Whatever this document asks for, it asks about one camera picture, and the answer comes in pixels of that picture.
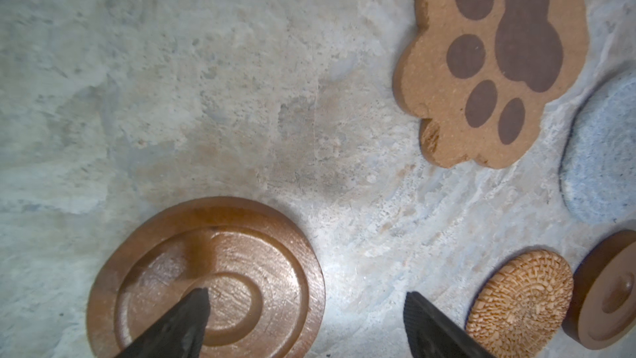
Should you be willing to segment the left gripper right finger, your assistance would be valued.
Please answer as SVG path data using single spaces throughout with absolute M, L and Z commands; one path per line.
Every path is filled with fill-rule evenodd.
M 419 292 L 407 292 L 403 322 L 415 358 L 494 358 Z

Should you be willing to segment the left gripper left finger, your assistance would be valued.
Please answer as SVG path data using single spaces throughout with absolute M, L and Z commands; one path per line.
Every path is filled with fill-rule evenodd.
M 208 289 L 195 288 L 116 357 L 197 358 L 209 316 Z

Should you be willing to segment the brown wooden round coaster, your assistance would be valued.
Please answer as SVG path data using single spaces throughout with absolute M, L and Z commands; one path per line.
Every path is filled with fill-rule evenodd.
M 590 350 L 607 348 L 635 326 L 635 232 L 602 240 L 574 273 L 564 332 Z
M 87 333 L 114 357 L 188 293 L 204 288 L 203 357 L 303 357 L 325 310 L 311 244 L 272 207 L 208 197 L 164 210 L 124 240 L 94 281 Z

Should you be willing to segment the blue knitted round coaster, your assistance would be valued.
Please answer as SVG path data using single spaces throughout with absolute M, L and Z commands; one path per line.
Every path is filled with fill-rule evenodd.
M 559 169 L 566 208 L 590 225 L 635 215 L 635 71 L 600 85 L 578 110 Z

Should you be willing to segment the woven rattan round coaster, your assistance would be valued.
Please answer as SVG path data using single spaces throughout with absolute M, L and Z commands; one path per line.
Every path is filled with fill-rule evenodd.
M 561 255 L 528 251 L 485 283 L 465 331 L 493 356 L 535 357 L 561 327 L 573 288 L 573 272 Z

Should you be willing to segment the cork paw print coaster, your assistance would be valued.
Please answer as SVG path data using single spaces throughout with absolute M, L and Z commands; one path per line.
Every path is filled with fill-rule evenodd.
M 445 168 L 518 161 L 586 62 L 585 0 L 415 0 L 415 15 L 393 85 L 421 120 L 423 156 Z

